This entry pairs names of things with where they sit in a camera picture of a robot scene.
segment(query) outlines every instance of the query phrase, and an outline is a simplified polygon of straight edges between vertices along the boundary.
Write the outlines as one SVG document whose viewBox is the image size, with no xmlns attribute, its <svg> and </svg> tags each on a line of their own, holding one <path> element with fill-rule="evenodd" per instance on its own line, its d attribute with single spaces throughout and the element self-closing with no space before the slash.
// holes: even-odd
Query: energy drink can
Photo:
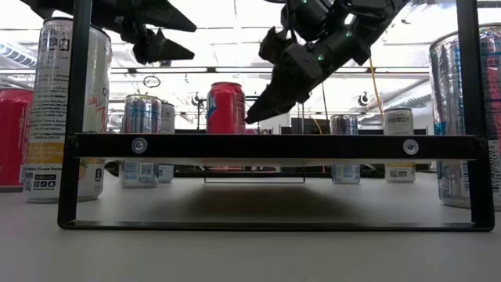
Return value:
<svg viewBox="0 0 501 282">
<path fill-rule="evenodd" d="M 29 153 L 23 168 L 24 193 L 30 202 L 57 202 L 62 188 L 72 31 L 73 21 L 67 18 L 46 20 L 40 30 Z M 87 56 L 83 132 L 105 133 L 111 41 L 94 26 L 89 33 Z M 103 172 L 104 160 L 80 159 L 79 201 L 94 200 L 102 193 Z"/>
<path fill-rule="evenodd" d="M 0 89 L 0 191 L 23 190 L 23 164 L 30 138 L 33 91 Z"/>
<path fill-rule="evenodd" d="M 358 135 L 359 121 L 355 115 L 334 115 L 330 118 L 330 134 Z M 332 166 L 332 181 L 336 184 L 360 183 L 360 165 L 336 164 Z"/>
<path fill-rule="evenodd" d="M 481 74 L 491 162 L 494 207 L 501 211 L 501 23 L 479 28 Z M 464 135 L 463 89 L 457 32 L 439 38 L 430 47 L 435 135 Z M 469 208 L 470 182 L 466 161 L 437 161 L 438 188 L 444 204 Z"/>
<path fill-rule="evenodd" d="M 175 108 L 174 105 L 162 101 L 162 126 L 160 134 L 174 134 L 175 133 Z M 174 165 L 173 164 L 159 164 L 158 165 L 158 182 L 171 183 L 174 178 Z"/>
<path fill-rule="evenodd" d="M 384 134 L 388 136 L 413 135 L 413 111 L 407 108 L 385 110 Z M 386 164 L 384 178 L 390 183 L 413 183 L 416 181 L 416 164 L 413 162 Z"/>
<path fill-rule="evenodd" d="M 207 133 L 244 134 L 245 94 L 242 85 L 217 82 L 207 94 Z"/>
<path fill-rule="evenodd" d="M 160 133 L 162 102 L 154 96 L 125 97 L 121 133 Z M 158 184 L 158 164 L 121 161 L 120 181 L 124 188 L 152 188 Z"/>
</svg>

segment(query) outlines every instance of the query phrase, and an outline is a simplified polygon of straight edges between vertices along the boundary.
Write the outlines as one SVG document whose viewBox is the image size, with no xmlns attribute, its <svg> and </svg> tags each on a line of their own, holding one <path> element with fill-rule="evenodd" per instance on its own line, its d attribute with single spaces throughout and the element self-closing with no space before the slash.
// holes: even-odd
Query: white table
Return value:
<svg viewBox="0 0 501 282">
<path fill-rule="evenodd" d="M 436 175 L 411 185 L 203 186 L 175 179 L 123 190 L 106 176 L 79 219 L 467 221 L 445 207 Z M 491 233 L 224 233 L 67 231 L 56 205 L 0 194 L 0 281 L 501 281 L 501 229 Z"/>
</svg>

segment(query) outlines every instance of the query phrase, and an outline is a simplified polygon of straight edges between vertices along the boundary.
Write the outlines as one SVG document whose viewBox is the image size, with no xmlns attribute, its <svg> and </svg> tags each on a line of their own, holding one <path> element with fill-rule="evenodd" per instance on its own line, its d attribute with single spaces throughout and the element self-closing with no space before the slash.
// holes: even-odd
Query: fluorescent light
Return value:
<svg viewBox="0 0 501 282">
<path fill-rule="evenodd" d="M 427 74 L 430 70 L 427 67 L 376 67 L 377 73 L 420 73 Z"/>
<path fill-rule="evenodd" d="M 3 69 L 0 74 L 34 74 L 35 69 Z"/>
<path fill-rule="evenodd" d="M 338 73 L 359 73 L 359 74 L 365 74 L 367 73 L 367 68 L 366 67 L 340 67 L 339 69 L 336 70 Z"/>
<path fill-rule="evenodd" d="M 305 117 L 309 117 L 309 116 L 321 116 L 321 117 L 325 117 L 326 114 L 325 113 L 321 113 L 321 114 L 310 114 L 311 112 L 305 112 Z M 360 115 L 360 114 L 364 114 L 364 113 L 361 113 L 361 112 L 336 112 L 336 111 L 333 111 L 333 112 L 327 112 L 327 115 L 338 115 L 338 114 L 346 114 L 346 115 Z"/>
<path fill-rule="evenodd" d="M 128 69 L 125 68 L 112 68 L 111 74 L 128 74 Z"/>
<path fill-rule="evenodd" d="M 216 67 L 217 73 L 271 74 L 272 67 Z"/>
<path fill-rule="evenodd" d="M 206 67 L 145 67 L 136 68 L 138 74 L 189 74 L 206 73 Z"/>
</svg>

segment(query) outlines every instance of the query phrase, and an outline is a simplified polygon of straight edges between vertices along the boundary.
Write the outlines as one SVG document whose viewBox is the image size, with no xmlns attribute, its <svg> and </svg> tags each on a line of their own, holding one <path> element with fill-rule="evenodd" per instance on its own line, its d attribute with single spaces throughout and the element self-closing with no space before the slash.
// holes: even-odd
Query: red can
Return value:
<svg viewBox="0 0 501 282">
<path fill-rule="evenodd" d="M 0 189 L 22 187 L 20 171 L 26 160 L 33 92 L 0 89 Z"/>
<path fill-rule="evenodd" d="M 217 82 L 207 94 L 207 133 L 244 134 L 245 94 L 242 85 Z"/>
</svg>

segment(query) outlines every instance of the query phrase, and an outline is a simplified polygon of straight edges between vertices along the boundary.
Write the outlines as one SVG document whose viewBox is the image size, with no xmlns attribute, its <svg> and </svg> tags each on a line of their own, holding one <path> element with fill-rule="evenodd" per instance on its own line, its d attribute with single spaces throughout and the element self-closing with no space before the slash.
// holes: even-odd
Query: can lid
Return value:
<svg viewBox="0 0 501 282">
<path fill-rule="evenodd" d="M 386 112 L 393 111 L 393 110 L 410 110 L 410 111 L 413 111 L 413 109 L 411 109 L 411 108 L 395 107 L 395 108 L 391 108 L 391 109 L 386 109 L 383 112 L 386 113 Z"/>
<path fill-rule="evenodd" d="M 174 106 L 173 104 L 169 103 L 167 100 L 161 100 L 162 105 L 169 105 L 169 106 Z"/>
<path fill-rule="evenodd" d="M 501 23 L 484 23 L 484 24 L 479 24 L 478 25 L 478 28 L 483 28 L 483 27 L 501 27 Z M 451 33 L 448 33 L 444 36 L 441 36 L 440 38 L 438 38 L 437 40 L 433 41 L 433 43 L 430 44 L 430 51 L 442 40 L 446 39 L 447 37 L 450 37 L 450 36 L 453 36 L 453 35 L 457 35 L 458 34 L 458 31 L 453 31 Z"/>
<path fill-rule="evenodd" d="M 141 98 L 141 99 L 151 99 L 151 100 L 158 100 L 158 102 L 162 102 L 158 97 L 156 96 L 149 96 L 149 95 L 143 95 L 143 94 L 131 94 L 127 95 L 125 99 L 130 99 L 130 98 Z"/>
<path fill-rule="evenodd" d="M 71 19 L 69 17 L 65 17 L 65 16 L 54 16 L 52 18 L 48 18 L 48 19 L 44 20 L 43 24 L 46 24 L 46 23 L 48 23 L 50 21 L 53 21 L 53 20 L 67 20 L 67 21 L 70 21 L 73 24 L 73 19 Z M 108 37 L 108 40 L 111 41 L 111 37 L 101 27 L 98 27 L 98 26 L 96 26 L 95 24 L 92 24 L 92 23 L 91 23 L 91 27 L 94 28 L 97 31 L 101 31 L 101 33 L 103 33 L 104 35 L 106 35 Z"/>
<path fill-rule="evenodd" d="M 330 116 L 330 119 L 333 120 L 334 118 L 352 118 L 356 119 L 357 115 L 356 114 L 333 114 Z"/>
<path fill-rule="evenodd" d="M 230 82 L 230 81 L 220 81 L 220 82 L 214 82 L 214 83 L 211 85 L 211 87 L 216 86 L 216 85 L 232 85 L 232 86 L 242 87 L 242 85 L 241 85 L 240 83 Z"/>
</svg>

